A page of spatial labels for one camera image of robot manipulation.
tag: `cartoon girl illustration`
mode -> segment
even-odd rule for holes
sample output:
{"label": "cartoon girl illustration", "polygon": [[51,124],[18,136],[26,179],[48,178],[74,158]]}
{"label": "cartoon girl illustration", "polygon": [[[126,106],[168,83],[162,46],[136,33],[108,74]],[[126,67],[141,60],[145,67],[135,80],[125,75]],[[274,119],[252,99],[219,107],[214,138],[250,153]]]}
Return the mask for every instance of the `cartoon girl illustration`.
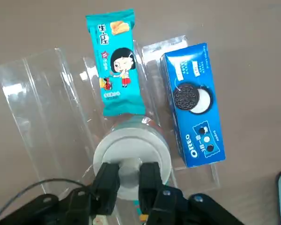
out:
{"label": "cartoon girl illustration", "polygon": [[129,48],[118,48],[111,56],[111,70],[119,75],[113,77],[122,78],[122,87],[126,88],[131,83],[129,70],[135,69],[133,52]]}

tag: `beige table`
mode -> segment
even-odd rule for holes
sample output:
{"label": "beige table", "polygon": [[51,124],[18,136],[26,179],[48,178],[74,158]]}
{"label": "beige table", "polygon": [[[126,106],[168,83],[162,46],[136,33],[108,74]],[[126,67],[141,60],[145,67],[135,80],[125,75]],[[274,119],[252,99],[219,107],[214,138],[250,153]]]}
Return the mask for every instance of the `beige table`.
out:
{"label": "beige table", "polygon": [[[73,61],[89,55],[84,16],[126,8],[142,45],[183,34],[208,42],[227,154],[217,165],[221,188],[209,194],[245,224],[278,224],[281,0],[0,0],[0,64],[55,46]],[[0,206],[36,180],[0,88]]]}

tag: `cracker image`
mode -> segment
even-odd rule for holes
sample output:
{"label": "cracker image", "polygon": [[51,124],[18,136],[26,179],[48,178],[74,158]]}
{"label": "cracker image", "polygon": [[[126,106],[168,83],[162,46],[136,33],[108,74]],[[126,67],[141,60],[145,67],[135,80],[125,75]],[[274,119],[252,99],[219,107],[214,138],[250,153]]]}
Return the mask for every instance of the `cracker image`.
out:
{"label": "cracker image", "polygon": [[121,34],[130,30],[128,23],[124,21],[111,22],[111,32],[113,35]]}
{"label": "cracker image", "polygon": [[106,81],[103,78],[99,78],[100,88],[104,88],[105,84],[106,84]]}

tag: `container lid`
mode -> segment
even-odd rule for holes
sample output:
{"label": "container lid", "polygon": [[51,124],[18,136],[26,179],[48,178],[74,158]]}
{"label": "container lid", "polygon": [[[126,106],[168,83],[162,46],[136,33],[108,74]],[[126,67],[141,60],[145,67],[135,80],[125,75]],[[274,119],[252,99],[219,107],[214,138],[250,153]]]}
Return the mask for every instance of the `container lid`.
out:
{"label": "container lid", "polygon": [[118,197],[138,199],[139,168],[142,163],[158,162],[163,184],[171,172],[169,147],[153,128],[127,127],[109,133],[98,145],[94,154],[94,172],[97,175],[102,163],[119,163],[120,188]]}

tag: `plastic packaging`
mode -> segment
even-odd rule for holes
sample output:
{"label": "plastic packaging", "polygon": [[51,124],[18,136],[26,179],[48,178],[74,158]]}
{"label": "plastic packaging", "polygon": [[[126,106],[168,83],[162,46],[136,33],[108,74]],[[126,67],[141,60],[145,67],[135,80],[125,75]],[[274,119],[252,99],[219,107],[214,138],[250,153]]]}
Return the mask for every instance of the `plastic packaging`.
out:
{"label": "plastic packaging", "polygon": [[104,102],[103,114],[105,116],[124,113],[144,115],[145,106],[140,94],[136,59],[133,53],[133,9],[88,15],[86,18],[100,77],[99,86]]}

